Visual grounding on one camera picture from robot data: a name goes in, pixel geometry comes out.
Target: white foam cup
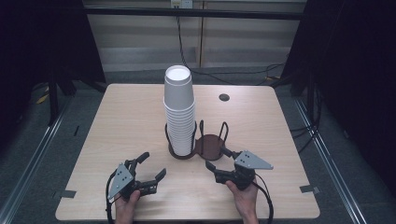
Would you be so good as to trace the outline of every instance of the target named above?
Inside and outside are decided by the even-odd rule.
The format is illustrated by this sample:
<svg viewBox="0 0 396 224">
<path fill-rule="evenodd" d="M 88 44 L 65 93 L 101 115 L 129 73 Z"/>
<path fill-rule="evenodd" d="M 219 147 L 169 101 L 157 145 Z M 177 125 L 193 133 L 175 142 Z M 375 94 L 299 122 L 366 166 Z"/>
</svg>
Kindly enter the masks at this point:
<svg viewBox="0 0 396 224">
<path fill-rule="evenodd" d="M 171 110 L 184 110 L 194 103 L 190 70 L 182 65 L 169 67 L 165 72 L 163 102 Z"/>
</svg>

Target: dark round coaster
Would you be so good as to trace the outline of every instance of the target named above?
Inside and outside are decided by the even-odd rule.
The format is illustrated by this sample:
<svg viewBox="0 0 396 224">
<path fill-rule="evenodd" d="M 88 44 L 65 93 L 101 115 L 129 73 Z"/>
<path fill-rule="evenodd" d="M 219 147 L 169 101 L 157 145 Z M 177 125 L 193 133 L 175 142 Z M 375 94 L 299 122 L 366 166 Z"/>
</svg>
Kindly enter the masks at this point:
<svg viewBox="0 0 396 224">
<path fill-rule="evenodd" d="M 214 134 L 206 134 L 195 142 L 195 153 L 208 161 L 216 161 L 221 158 L 220 147 L 223 140 Z"/>
</svg>

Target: gray carpet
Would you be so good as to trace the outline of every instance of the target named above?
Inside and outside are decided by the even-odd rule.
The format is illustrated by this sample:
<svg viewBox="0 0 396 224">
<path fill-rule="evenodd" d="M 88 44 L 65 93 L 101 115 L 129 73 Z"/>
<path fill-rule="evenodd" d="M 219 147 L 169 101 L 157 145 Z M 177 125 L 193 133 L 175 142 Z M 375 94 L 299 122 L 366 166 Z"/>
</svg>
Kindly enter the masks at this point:
<svg viewBox="0 0 396 224">
<path fill-rule="evenodd" d="M 262 68 L 243 68 L 243 71 L 258 71 Z M 236 69 L 205 69 L 205 72 L 235 71 Z M 278 76 L 280 70 L 274 70 L 270 76 Z M 110 83 L 163 83 L 163 70 L 109 73 Z M 266 74 L 258 75 L 216 75 L 233 84 L 255 85 L 263 81 Z M 193 75 L 195 84 L 224 84 L 213 77 Z M 103 94 L 77 82 L 78 91 L 67 109 L 64 120 L 52 140 L 47 154 L 41 162 L 33 182 L 21 202 L 12 223 L 61 223 L 55 218 L 59 199 L 52 198 L 56 190 L 65 189 L 78 154 L 82 148 Z M 276 94 L 290 129 L 304 127 L 303 120 L 289 94 L 290 85 L 276 88 Z M 32 102 L 15 134 L 7 154 L 0 160 L 1 205 L 12 191 L 33 155 L 36 146 L 44 134 L 49 116 L 48 102 L 34 104 L 42 89 L 32 93 Z M 396 200 L 392 197 L 378 175 L 361 157 L 355 144 L 345 138 L 342 127 L 324 105 L 319 132 L 332 157 L 343 175 L 352 194 L 358 201 L 367 223 L 395 223 Z M 308 140 L 309 134 L 295 139 L 297 148 Z M 353 223 L 327 169 L 313 143 L 300 154 L 306 174 L 312 186 L 318 187 L 316 194 L 320 216 L 309 220 L 275 220 L 274 223 Z"/>
</svg>

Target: black cable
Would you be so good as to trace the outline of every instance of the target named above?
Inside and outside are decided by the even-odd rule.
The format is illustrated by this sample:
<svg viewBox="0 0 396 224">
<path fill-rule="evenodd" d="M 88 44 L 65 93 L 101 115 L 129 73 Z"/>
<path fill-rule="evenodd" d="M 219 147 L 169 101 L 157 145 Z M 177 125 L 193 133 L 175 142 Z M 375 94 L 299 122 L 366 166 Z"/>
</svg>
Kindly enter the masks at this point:
<svg viewBox="0 0 396 224">
<path fill-rule="evenodd" d="M 309 126 L 306 126 L 306 127 L 303 127 L 303 128 L 299 128 L 299 129 L 290 129 L 289 131 L 291 132 L 291 133 L 293 133 L 293 132 L 299 132 L 299 131 L 303 131 L 303 130 L 306 130 L 306 129 L 311 129 L 311 128 L 313 128 L 315 125 L 314 124 L 311 124 L 311 125 L 309 125 Z"/>
<path fill-rule="evenodd" d="M 294 136 L 293 136 L 293 139 L 297 139 L 297 138 L 299 138 L 299 137 L 305 135 L 305 134 L 308 133 L 309 130 L 311 130 L 312 128 L 313 128 L 313 127 L 311 127 L 311 128 L 305 128 L 305 130 L 304 130 L 303 132 L 294 135 Z"/>
<path fill-rule="evenodd" d="M 260 185 L 254 183 L 254 182 L 251 182 L 251 183 L 252 183 L 254 186 L 256 186 L 256 188 L 258 188 L 258 189 L 265 195 L 265 198 L 267 199 L 268 207 L 269 207 L 269 210 L 270 210 L 270 214 L 269 214 L 269 216 L 268 216 L 267 223 L 268 223 L 268 224 L 271 224 L 271 223 L 273 222 L 273 219 L 274 219 L 274 206 L 273 206 L 273 204 L 272 204 L 270 192 L 268 191 L 267 185 L 265 184 L 265 182 L 264 182 L 264 180 L 262 179 L 262 177 L 259 176 L 258 174 L 256 174 L 256 176 L 258 176 L 258 177 L 262 180 L 262 183 L 264 184 L 266 190 L 263 189 Z"/>
<path fill-rule="evenodd" d="M 317 118 L 315 119 L 314 123 L 310 125 L 311 127 L 309 127 L 309 128 L 307 127 L 306 132 L 304 132 L 304 133 L 307 133 L 307 132 L 313 131 L 313 133 L 312 133 L 311 137 L 308 139 L 308 141 L 305 143 L 305 145 L 298 150 L 298 153 L 301 153 L 302 151 L 304 151 L 308 147 L 308 145 L 311 143 L 311 141 L 318 134 L 320 118 L 321 118 L 321 111 L 322 111 L 322 97 L 320 96 L 318 88 L 316 89 L 316 94 L 317 94 L 316 101 L 317 101 L 317 106 L 318 106 L 318 115 L 317 115 Z M 297 137 L 300 137 L 299 134 L 293 136 L 294 139 Z"/>
<path fill-rule="evenodd" d="M 107 221 L 109 224 L 114 224 L 113 221 L 113 216 L 111 216 L 111 205 L 116 201 L 114 201 L 113 203 L 110 202 L 110 200 L 107 198 L 108 197 L 108 187 L 110 185 L 111 179 L 116 175 L 117 170 L 115 170 L 113 172 L 113 174 L 110 175 L 110 177 L 107 180 L 107 184 L 106 184 L 106 212 L 107 212 Z"/>
<path fill-rule="evenodd" d="M 181 31 L 180 31 L 180 17 L 177 17 L 177 30 L 178 30 L 178 43 L 179 43 L 179 51 L 180 51 L 180 56 L 181 56 L 181 61 L 183 62 L 183 65 L 186 66 L 190 71 L 192 71 L 195 74 L 198 75 L 204 75 L 204 76 L 209 76 L 209 77 L 213 77 L 214 79 L 230 84 L 230 85 L 238 85 L 232 82 L 229 82 L 227 80 L 221 79 L 219 77 L 215 77 L 213 75 L 227 75 L 227 74 L 244 74 L 244 75 L 253 75 L 253 74 L 259 74 L 259 73 L 266 73 L 266 77 L 264 79 L 264 81 L 254 84 L 254 86 L 260 86 L 262 83 L 264 83 L 267 78 L 269 77 L 269 71 L 274 70 L 276 68 L 278 68 L 281 65 L 284 65 L 285 63 L 274 63 L 274 64 L 270 64 L 268 66 L 265 67 L 264 70 L 261 71 L 255 71 L 255 72 L 215 72 L 215 73 L 204 73 L 204 72 L 198 72 L 195 71 L 191 68 L 189 68 L 189 66 L 187 65 L 186 59 L 184 57 L 184 50 L 183 50 L 183 43 L 181 41 Z"/>
<path fill-rule="evenodd" d="M 116 200 L 118 200 L 120 197 L 122 197 L 121 195 L 118 197 L 118 198 L 116 198 L 111 204 L 113 204 Z"/>
</svg>

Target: finger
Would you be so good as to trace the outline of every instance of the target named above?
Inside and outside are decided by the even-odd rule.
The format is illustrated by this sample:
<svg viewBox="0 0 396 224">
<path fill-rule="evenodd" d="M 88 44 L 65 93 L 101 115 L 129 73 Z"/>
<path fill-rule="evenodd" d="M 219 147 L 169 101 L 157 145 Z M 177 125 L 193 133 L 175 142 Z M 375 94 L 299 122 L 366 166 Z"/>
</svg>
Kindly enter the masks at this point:
<svg viewBox="0 0 396 224">
<path fill-rule="evenodd" d="M 121 197 L 120 193 L 117 193 L 116 196 L 114 196 L 114 200 L 115 200 L 116 207 L 126 204 L 124 199 Z"/>
<path fill-rule="evenodd" d="M 238 191 L 238 188 L 236 187 L 235 183 L 231 180 L 227 180 L 225 182 L 225 185 L 227 185 L 228 189 L 232 192 L 232 193 L 236 193 Z"/>
<path fill-rule="evenodd" d="M 140 198 L 140 190 L 135 190 L 129 197 L 129 202 L 132 204 L 132 206 L 135 206 L 139 198 Z"/>
</svg>

